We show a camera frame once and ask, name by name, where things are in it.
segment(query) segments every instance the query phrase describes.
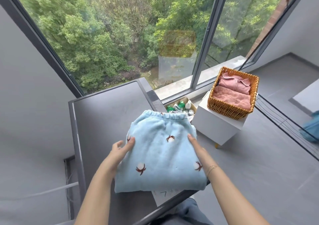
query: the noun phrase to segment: white hose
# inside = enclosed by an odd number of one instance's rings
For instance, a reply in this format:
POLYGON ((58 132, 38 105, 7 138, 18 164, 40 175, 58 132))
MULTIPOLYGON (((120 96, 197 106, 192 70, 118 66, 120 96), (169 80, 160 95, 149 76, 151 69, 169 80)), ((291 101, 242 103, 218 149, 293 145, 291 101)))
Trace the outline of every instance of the white hose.
POLYGON ((71 183, 71 184, 68 184, 68 185, 64 185, 64 186, 61 186, 61 187, 57 187, 57 188, 54 188, 54 189, 51 189, 51 190, 48 190, 48 191, 43 191, 43 192, 35 193, 35 194, 32 194, 32 195, 22 196, 22 197, 0 197, 0 201, 14 201, 14 200, 27 199, 27 198, 30 198, 30 197, 42 196, 42 195, 45 195, 45 194, 48 194, 48 193, 51 193, 51 192, 54 192, 54 191, 67 189, 67 188, 76 186, 78 184, 79 184, 78 182, 74 182, 74 183, 71 183))

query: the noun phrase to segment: wire rack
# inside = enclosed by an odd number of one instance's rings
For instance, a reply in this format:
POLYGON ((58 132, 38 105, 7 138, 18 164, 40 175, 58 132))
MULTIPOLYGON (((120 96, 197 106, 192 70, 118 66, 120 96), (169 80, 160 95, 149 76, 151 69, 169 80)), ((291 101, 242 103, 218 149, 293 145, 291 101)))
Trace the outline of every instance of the wire rack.
MULTIPOLYGON (((302 147, 317 161, 319 161, 319 144, 310 143, 305 140, 300 134, 300 130, 304 129, 299 124, 291 120, 291 118, 285 115, 282 111, 276 108, 260 94, 258 94, 257 96, 255 108, 260 111, 265 117, 267 117, 272 123, 274 123, 278 128, 280 128, 285 134, 287 134, 291 139, 293 139, 300 147, 302 147)), ((317 143, 319 142, 316 137, 311 135, 306 130, 304 131, 315 140, 317 140, 317 143)))

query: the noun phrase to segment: white paper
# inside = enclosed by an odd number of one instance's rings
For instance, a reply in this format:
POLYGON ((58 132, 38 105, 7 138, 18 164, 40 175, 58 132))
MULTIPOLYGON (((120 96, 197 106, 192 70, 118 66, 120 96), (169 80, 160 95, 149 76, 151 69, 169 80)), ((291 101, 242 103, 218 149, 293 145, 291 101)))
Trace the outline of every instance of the white paper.
POLYGON ((152 191, 154 200, 157 206, 162 205, 164 202, 176 196, 181 190, 169 190, 169 191, 152 191))

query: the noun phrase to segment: window glass pane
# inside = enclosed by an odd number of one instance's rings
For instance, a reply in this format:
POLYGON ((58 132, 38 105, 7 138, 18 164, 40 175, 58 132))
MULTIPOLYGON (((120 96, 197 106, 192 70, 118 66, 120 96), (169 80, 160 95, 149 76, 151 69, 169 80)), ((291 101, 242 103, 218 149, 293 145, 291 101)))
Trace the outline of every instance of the window glass pane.
POLYGON ((236 68, 284 11, 289 0, 226 0, 198 83, 214 78, 222 66, 236 68))
POLYGON ((85 93, 183 79, 163 99, 189 88, 214 0, 20 1, 85 93))

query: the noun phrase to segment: person's left hand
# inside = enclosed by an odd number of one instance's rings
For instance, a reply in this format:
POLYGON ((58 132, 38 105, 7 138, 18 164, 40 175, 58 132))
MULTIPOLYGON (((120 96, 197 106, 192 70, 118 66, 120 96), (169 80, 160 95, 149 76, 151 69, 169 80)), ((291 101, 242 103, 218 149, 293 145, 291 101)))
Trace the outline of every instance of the person's left hand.
POLYGON ((106 175, 111 181, 116 175, 117 166, 125 157, 126 153, 133 148, 135 144, 135 138, 131 137, 130 141, 121 148, 120 146, 122 143, 123 141, 121 140, 113 144, 112 150, 100 166, 101 168, 106 169, 106 175))

